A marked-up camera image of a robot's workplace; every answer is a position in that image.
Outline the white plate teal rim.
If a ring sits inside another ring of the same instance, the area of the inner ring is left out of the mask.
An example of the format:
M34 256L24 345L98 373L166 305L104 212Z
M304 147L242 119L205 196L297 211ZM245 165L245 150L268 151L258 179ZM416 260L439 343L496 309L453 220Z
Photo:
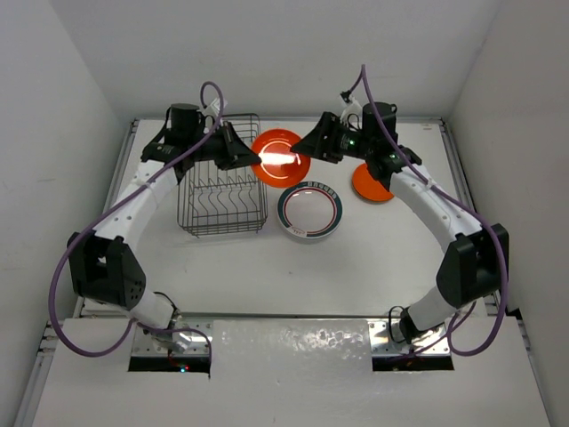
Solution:
M339 194L319 181L302 181L286 189L276 203L276 217L285 235L302 243L330 237L343 211Z

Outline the orange plastic plate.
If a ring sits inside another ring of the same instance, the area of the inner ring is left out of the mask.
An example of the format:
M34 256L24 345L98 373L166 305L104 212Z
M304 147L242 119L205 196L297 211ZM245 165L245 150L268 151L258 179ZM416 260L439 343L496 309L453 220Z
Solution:
M369 202L385 203L394 198L391 192L369 174L365 163L359 165L352 173L351 184L358 196Z

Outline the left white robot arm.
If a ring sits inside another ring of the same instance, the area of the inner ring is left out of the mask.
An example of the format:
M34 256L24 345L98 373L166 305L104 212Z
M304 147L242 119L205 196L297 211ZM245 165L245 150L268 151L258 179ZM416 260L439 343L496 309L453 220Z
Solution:
M201 107L169 107L162 128L143 148L130 183L105 218L68 241L78 296L114 307L152 329L169 327L175 309L150 289L135 251L157 208L193 166L212 162L229 171L260 162L223 119L225 105L214 99Z

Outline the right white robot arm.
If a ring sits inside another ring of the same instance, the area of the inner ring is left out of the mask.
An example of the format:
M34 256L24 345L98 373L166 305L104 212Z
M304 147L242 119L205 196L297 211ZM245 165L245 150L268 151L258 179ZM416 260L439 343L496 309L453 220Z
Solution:
M292 150L333 164L344 157L365 161L372 178L402 200L437 240L444 257L436 283L402 310L396 326L396 340L411 343L507 283L509 234L500 224L484 223L441 190L420 157L398 144L396 105L369 102L361 119L360 128L354 130L325 112Z

